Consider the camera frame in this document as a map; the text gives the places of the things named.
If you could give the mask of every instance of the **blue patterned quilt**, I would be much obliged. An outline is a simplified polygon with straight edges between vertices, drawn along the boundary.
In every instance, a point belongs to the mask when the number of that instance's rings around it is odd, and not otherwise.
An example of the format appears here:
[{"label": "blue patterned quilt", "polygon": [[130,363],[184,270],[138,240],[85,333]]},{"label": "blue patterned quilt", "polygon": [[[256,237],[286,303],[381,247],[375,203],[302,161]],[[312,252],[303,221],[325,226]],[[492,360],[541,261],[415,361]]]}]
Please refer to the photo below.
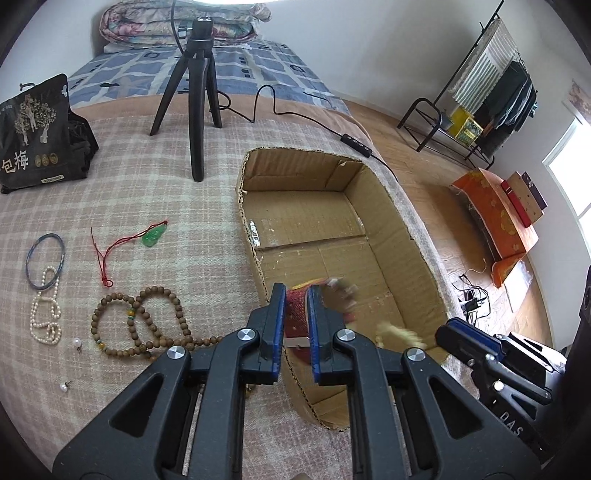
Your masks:
[{"label": "blue patterned quilt", "polygon": [[[253,41],[244,47],[216,47],[217,87],[232,94],[254,95],[268,83],[277,98],[309,103],[349,113],[345,103],[286,45]],[[180,57],[176,47],[133,49],[105,53],[88,62],[69,79],[70,104],[79,108],[129,96],[164,93],[170,74]],[[189,92],[185,72],[178,93]],[[271,96],[270,89],[261,95]]]}]

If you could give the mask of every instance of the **brown bead necklace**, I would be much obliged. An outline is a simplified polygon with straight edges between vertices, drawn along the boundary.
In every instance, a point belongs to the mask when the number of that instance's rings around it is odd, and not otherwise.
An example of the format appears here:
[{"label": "brown bead necklace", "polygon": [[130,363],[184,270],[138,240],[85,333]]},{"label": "brown bead necklace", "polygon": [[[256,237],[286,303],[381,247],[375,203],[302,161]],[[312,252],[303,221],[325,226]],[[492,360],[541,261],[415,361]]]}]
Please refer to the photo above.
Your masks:
[{"label": "brown bead necklace", "polygon": [[[167,338],[162,334],[157,325],[154,323],[150,314],[142,305],[147,298],[154,295],[164,296],[172,302],[175,310],[175,315],[180,325],[180,328],[183,331],[184,338],[180,340]],[[131,339],[134,341],[135,346],[127,350],[117,350],[114,348],[107,347],[104,341],[101,340],[99,335],[98,328],[100,316],[106,310],[107,306],[114,300],[121,300],[129,303],[130,305],[130,308],[127,312],[127,326],[129,329],[129,333],[131,334]],[[151,342],[148,341],[146,343],[143,343],[139,339],[139,335],[135,327],[135,320],[137,316],[141,316],[144,319],[144,322],[148,326],[150,331],[152,331],[152,334],[155,338]],[[125,295],[123,293],[111,293],[107,295],[105,298],[101,299],[100,303],[96,306],[94,314],[92,314],[90,332],[92,334],[92,338],[96,341],[98,347],[109,356],[117,356],[119,358],[124,358],[135,355],[143,355],[145,358],[150,359],[150,361],[156,360],[157,358],[156,355],[153,355],[152,352],[150,352],[150,350],[153,349],[170,348],[173,345],[181,345],[185,347],[187,350],[192,351],[195,350],[195,347],[215,345],[216,343],[221,342],[223,338],[222,336],[212,336],[206,339],[193,338],[191,330],[189,329],[189,325],[187,324],[187,320],[184,317],[181,301],[178,299],[176,294],[170,291],[169,288],[157,286],[146,287],[145,290],[140,291],[139,295],[135,298],[129,295]]]}]

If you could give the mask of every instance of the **beige plaid blanket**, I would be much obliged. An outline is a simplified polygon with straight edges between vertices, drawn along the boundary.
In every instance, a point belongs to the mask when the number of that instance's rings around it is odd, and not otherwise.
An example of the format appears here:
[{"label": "beige plaid blanket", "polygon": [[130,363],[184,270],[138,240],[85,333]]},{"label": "beige plaid blanket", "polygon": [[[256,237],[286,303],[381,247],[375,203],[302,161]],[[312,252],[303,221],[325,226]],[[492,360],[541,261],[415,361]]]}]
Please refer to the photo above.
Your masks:
[{"label": "beige plaid blanket", "polygon": [[[206,179],[198,184],[191,177],[186,96],[175,98],[160,133],[149,137],[159,100],[130,98],[80,110],[100,145],[88,179],[0,198],[0,401],[49,468],[58,451],[148,366],[136,357],[107,357],[96,347],[90,315],[106,293],[137,295],[145,286],[168,287],[181,299],[193,334],[207,337],[240,328],[258,307],[235,194],[245,153],[261,146],[286,146],[359,158],[334,135],[306,121],[259,114],[260,120],[251,125],[224,112],[223,129],[206,124]],[[247,105],[252,105],[252,97],[242,107],[235,99],[241,111],[248,111]],[[305,109],[335,130],[370,142],[353,119],[298,105],[298,111]],[[264,100],[261,110],[268,107]],[[387,185],[431,265],[450,314],[455,314],[445,270],[424,225],[389,172],[373,159],[368,163]],[[164,219],[168,229],[156,246],[146,248],[136,240],[113,250],[107,266],[115,285],[104,288],[90,227],[104,251],[119,237]],[[42,345],[29,333],[35,292],[24,275],[29,247],[47,232],[59,234],[66,244],[57,296],[63,337],[56,346]],[[42,244],[31,263],[34,281],[39,283],[44,267],[58,260],[56,245]],[[150,300],[147,309],[165,335],[180,337],[170,304]],[[42,304],[38,321],[48,316],[48,304]],[[100,334],[109,346],[131,346],[125,320],[123,306],[111,307],[101,319]],[[83,342],[81,353],[73,345],[75,337]],[[60,391],[65,381],[72,382],[67,393]],[[304,422],[291,408],[282,382],[259,387],[246,404],[244,478],[289,479],[302,472],[315,480],[350,478],[349,433]]]}]

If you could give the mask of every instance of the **green jade pendant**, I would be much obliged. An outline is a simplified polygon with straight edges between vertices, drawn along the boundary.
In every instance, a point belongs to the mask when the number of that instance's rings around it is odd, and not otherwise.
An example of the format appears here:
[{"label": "green jade pendant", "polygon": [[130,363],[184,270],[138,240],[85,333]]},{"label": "green jade pendant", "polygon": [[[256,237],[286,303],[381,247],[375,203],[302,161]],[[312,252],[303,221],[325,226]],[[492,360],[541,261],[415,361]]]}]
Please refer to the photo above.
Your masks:
[{"label": "green jade pendant", "polygon": [[146,247],[153,247],[156,245],[162,234],[166,231],[167,225],[159,225],[152,228],[142,236],[142,243]]}]

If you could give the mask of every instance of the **open cardboard box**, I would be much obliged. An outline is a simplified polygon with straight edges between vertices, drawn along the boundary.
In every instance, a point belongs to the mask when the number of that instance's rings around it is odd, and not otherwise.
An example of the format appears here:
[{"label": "open cardboard box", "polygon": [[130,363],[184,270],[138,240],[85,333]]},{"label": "open cardboard box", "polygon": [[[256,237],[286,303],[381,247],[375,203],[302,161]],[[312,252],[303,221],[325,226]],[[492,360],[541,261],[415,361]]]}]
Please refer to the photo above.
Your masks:
[{"label": "open cardboard box", "polygon": [[[434,334],[446,306],[417,244],[374,173],[359,160],[319,151],[258,148],[238,181],[239,211],[259,297],[343,277],[358,287],[352,328],[375,341],[378,323],[415,332],[427,353],[447,353]],[[383,336],[385,348],[408,345]],[[286,349],[281,372],[295,409],[331,428],[348,427],[346,387],[319,387],[311,368]]]}]

